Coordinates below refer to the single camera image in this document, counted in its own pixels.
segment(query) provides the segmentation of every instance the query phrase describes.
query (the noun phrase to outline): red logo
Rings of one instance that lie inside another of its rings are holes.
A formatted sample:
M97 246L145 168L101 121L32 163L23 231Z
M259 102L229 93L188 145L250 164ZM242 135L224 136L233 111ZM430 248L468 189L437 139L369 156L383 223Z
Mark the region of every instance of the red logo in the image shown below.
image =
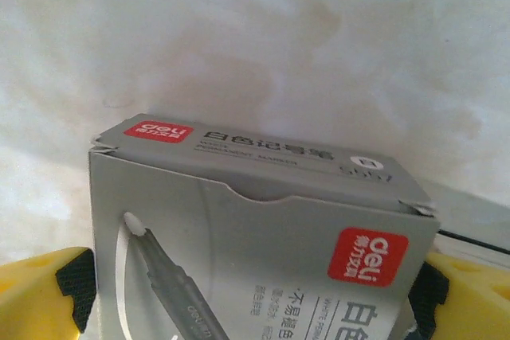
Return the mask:
M192 127L160 123L158 121L142 121L127 129L124 134L139 139L152 139L162 143L181 143L193 131Z
M335 280L387 287L393 283L408 246L403 235L345 229L336 243L328 275Z

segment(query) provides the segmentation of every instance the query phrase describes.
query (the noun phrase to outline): yellow object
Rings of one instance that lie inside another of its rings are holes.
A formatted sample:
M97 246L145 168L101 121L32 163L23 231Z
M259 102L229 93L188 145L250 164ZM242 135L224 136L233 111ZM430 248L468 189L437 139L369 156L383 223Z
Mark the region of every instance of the yellow object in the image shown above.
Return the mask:
M427 262L449 280L433 340L509 340L510 272L438 253Z
M0 340L78 339L77 322L83 330L96 295L91 267L93 274L88 248L67 248L1 266ZM76 285L81 276L86 283Z

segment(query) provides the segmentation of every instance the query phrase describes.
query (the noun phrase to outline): marker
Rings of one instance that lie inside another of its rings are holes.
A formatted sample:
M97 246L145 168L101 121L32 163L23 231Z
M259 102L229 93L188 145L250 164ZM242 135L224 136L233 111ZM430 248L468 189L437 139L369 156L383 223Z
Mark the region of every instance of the marker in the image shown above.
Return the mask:
M124 221L148 268L151 287L184 340L229 340L196 283L132 213Z

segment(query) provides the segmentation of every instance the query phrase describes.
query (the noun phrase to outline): white surface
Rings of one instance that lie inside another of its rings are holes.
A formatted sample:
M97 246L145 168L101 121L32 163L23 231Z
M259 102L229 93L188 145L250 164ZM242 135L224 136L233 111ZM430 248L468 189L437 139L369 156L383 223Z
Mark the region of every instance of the white surface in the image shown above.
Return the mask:
M382 152L510 205L509 2L0 0L0 263L92 244L88 139L140 111Z

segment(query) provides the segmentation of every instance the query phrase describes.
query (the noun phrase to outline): white marker box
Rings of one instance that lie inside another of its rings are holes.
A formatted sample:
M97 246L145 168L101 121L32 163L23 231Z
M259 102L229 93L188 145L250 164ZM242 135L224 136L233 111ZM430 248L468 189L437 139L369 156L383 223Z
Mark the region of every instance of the white marker box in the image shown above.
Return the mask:
M108 340L201 339L184 338L152 291L126 211L194 280L229 340L386 339L439 227L417 182L382 155L153 115L94 144Z

